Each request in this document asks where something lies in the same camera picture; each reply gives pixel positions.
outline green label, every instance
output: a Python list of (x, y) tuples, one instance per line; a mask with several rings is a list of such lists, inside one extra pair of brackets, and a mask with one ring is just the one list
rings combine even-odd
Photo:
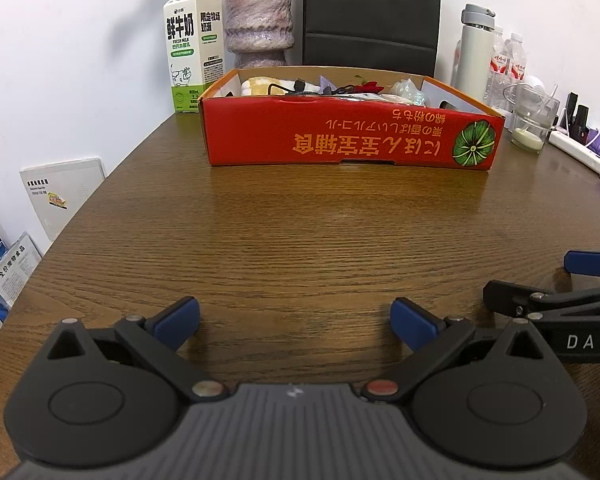
[(184, 50), (174, 50), (171, 53), (171, 57), (182, 57), (182, 56), (190, 56), (193, 54), (192, 48), (185, 48)]
[(172, 86), (171, 95), (173, 96), (173, 106), (177, 112), (195, 112), (198, 113), (198, 97), (211, 83), (191, 86)]

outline wood grain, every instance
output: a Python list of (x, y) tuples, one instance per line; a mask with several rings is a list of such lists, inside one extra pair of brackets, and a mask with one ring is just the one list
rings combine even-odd
[[(63, 317), (107, 326), (192, 294), (202, 328), (180, 352), (220, 380), (360, 384), (405, 354), (396, 296), (490, 324), (492, 278), (597, 284), (557, 272), (568, 249), (600, 250), (600, 183), (553, 146), (504, 139), (489, 173), (211, 168), (198, 117), (173, 116), (80, 209), (0, 332), (0, 475), (16, 463), (6, 397)], [(600, 479), (600, 365), (569, 370), (589, 407), (574, 465)]]

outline green pumpkin illustration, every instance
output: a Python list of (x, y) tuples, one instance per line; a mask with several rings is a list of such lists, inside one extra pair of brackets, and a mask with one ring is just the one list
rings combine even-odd
[(456, 137), (454, 160), (461, 166), (476, 166), (486, 160), (496, 143), (496, 130), (488, 121), (469, 123)]

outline cardboard box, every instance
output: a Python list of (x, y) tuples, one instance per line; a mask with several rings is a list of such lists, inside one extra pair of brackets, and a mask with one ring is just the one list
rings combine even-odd
[[(312, 83), (323, 75), (338, 86), (364, 79), (386, 91), (411, 78), (432, 107), (324, 96), (237, 97), (242, 82), (257, 75)], [(213, 166), (356, 160), (488, 170), (504, 126), (494, 110), (433, 78), (344, 67), (231, 70), (202, 94), (200, 109)]]
[(169, 0), (164, 23), (173, 105), (197, 112), (200, 94), (224, 75), (222, 0)]

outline glass cup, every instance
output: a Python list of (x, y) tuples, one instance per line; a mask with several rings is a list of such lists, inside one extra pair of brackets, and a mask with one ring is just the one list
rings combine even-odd
[[(515, 100), (507, 95), (507, 90), (511, 89), (515, 90)], [(510, 85), (503, 94), (513, 104), (511, 142), (524, 150), (539, 153), (554, 124), (560, 101), (526, 83)]]

